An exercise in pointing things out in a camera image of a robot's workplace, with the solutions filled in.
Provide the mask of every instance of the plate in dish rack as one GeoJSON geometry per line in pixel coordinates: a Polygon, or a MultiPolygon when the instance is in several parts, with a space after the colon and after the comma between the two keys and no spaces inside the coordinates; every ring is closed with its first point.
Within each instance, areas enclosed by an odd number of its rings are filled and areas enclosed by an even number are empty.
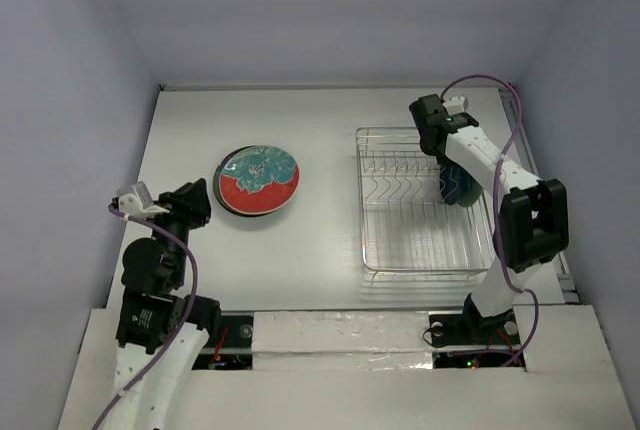
{"type": "Polygon", "coordinates": [[[222,160],[213,178],[213,193],[230,212],[258,217],[289,202],[299,178],[298,164],[289,153],[269,145],[253,145],[222,160]]]}

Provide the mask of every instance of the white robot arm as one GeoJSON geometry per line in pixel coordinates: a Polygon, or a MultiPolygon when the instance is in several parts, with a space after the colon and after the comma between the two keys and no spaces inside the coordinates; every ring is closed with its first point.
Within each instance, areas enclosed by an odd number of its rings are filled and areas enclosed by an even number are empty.
{"type": "MultiPolygon", "coordinates": [[[[442,102],[438,95],[428,95],[409,108],[422,151],[440,164],[441,193],[447,204],[469,206],[482,189],[492,191],[497,164],[503,159],[497,188],[502,250],[511,284],[522,288],[540,264],[551,261],[569,243],[566,189],[558,180],[544,181],[501,155],[466,113],[466,106],[464,97],[442,102]]],[[[503,325],[517,295],[496,258],[465,301],[463,319],[472,339],[483,340],[483,334],[503,325]]]]}
{"type": "Polygon", "coordinates": [[[204,179],[153,201],[143,182],[118,191],[109,210],[152,229],[124,252],[124,295],[116,339],[114,396],[93,430],[164,430],[202,347],[220,330],[220,303],[195,295],[195,260],[189,232],[206,225],[211,206],[204,179]],[[185,261],[194,270],[192,294],[184,285],[185,261]]]}

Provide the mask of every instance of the dish rack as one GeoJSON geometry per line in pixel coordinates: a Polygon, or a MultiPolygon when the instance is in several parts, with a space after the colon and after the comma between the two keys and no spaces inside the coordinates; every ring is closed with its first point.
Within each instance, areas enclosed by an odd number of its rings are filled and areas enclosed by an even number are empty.
{"type": "Polygon", "coordinates": [[[469,208],[440,195],[440,167],[412,127],[356,131],[365,276],[457,276],[486,271],[494,257],[484,195],[469,208]]]}

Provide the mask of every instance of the white wall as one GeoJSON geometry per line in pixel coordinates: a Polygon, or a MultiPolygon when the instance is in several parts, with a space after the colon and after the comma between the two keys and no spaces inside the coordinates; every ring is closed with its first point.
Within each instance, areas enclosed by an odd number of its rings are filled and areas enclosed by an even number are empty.
{"type": "Polygon", "coordinates": [[[515,78],[564,0],[117,0],[162,83],[515,78]]]}
{"type": "Polygon", "coordinates": [[[57,426],[157,85],[112,0],[0,0],[0,415],[57,426]]]}
{"type": "Polygon", "coordinates": [[[571,272],[640,423],[640,0],[568,0],[519,81],[546,177],[569,191],[571,272]]]}

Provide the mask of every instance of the white tabletop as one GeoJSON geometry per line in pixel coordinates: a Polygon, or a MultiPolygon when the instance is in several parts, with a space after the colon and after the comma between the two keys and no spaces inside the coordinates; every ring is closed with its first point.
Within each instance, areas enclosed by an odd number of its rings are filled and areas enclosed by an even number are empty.
{"type": "MultiPolygon", "coordinates": [[[[460,305],[478,279],[447,289],[363,280],[355,131],[412,126],[409,104],[437,91],[162,92],[140,170],[152,194],[200,177],[211,191],[220,161],[244,145],[281,147],[300,167],[295,197],[274,214],[238,217],[212,198],[211,223],[190,235],[200,267],[198,294],[220,300],[227,311],[460,305]]],[[[469,98],[469,111],[489,138],[497,144],[507,140],[510,129],[496,89],[456,92],[469,98]]],[[[515,151],[512,157],[517,159],[515,151]]],[[[129,224],[121,251],[148,234],[129,224]]],[[[530,286],[541,302],[563,303],[557,267],[546,267],[530,286]]],[[[118,263],[109,308],[119,308],[121,273],[118,263]]],[[[182,293],[189,285],[188,279],[182,293]]]]}

